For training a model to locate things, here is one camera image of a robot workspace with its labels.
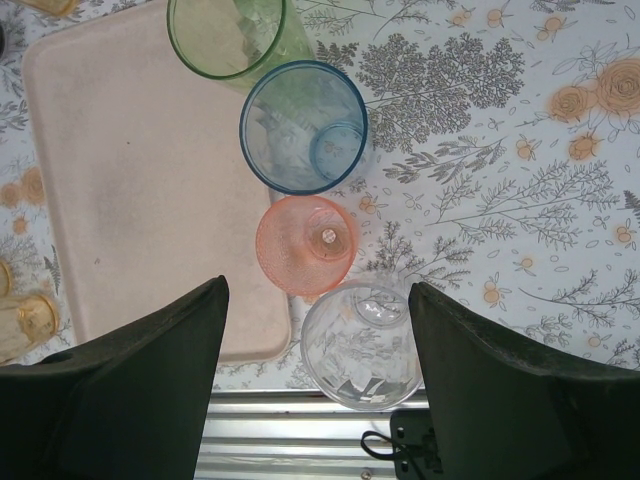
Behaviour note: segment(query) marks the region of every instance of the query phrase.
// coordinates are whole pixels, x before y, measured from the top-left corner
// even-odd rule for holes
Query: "metal surface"
[[[420,390],[397,408],[428,408]],[[196,479],[395,479],[392,462],[360,448],[365,430],[389,435],[392,410],[357,412],[317,391],[214,392]],[[390,452],[382,441],[372,448]]]

